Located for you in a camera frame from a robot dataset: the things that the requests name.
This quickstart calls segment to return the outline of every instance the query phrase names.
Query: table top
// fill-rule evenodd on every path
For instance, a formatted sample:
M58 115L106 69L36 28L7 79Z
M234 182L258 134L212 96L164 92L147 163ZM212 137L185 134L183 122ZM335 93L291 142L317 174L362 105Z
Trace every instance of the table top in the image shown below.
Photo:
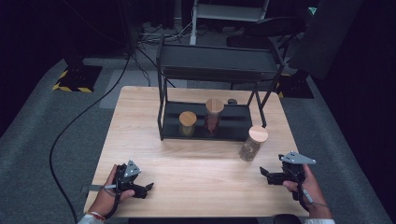
M250 91L168 89L169 99L204 103L216 96L227 102L248 101ZM289 124L275 93L264 107L269 137L254 161L242 161L242 142L164 139L158 130L158 88L123 87L92 183L105 183L113 164L129 159L142 170L135 180L154 182L146 199L127 200L116 217L271 217L307 212L282 186L267 184L260 166L279 173L278 154L297 151ZM252 123L262 125L257 104L250 105ZM93 203L90 191L84 211Z

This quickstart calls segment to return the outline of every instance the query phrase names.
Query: hand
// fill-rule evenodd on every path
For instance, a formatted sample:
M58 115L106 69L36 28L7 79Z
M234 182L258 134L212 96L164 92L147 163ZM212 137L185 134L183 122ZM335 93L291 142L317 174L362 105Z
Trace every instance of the hand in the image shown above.
M113 184L113 179L114 176L116 175L116 172L117 172L117 165L114 165L113 170L111 170L111 173L107 178L105 186ZM107 189L107 191L114 193L113 189ZM113 205L114 205L114 196L109 194L108 192L105 192L104 189L100 189L98 195L96 196L95 201L91 205L88 212L96 212L102 217L107 216L113 209ZM132 189L125 190L120 196L120 203L125 201L127 198L131 198L132 196L134 196L134 191Z
M306 197L304 197L304 203L308 207L309 217L311 218L332 218L332 213L327 207L326 200L324 199L323 193L320 189L317 179L312 173L311 169L307 164L303 164L305 172L305 181L303 183L303 189L308 191L311 196L313 203L310 203ZM288 189L289 192L297 190L297 183L286 180L283 182L283 186Z

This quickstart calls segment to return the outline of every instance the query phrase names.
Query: cylindrical container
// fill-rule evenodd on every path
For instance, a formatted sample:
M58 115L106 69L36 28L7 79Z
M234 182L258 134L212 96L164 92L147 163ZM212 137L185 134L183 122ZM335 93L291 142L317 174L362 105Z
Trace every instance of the cylindrical container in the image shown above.
M244 161L253 161L261 144L268 138L268 132L260 126L253 126L248 131L248 138L239 151L239 156Z
M206 101L206 115L204 132L214 136L219 129L221 112L224 109L224 103L219 99L209 99Z
M191 137L194 134L197 117L190 111L184 111L178 117L180 120L179 131L182 136Z

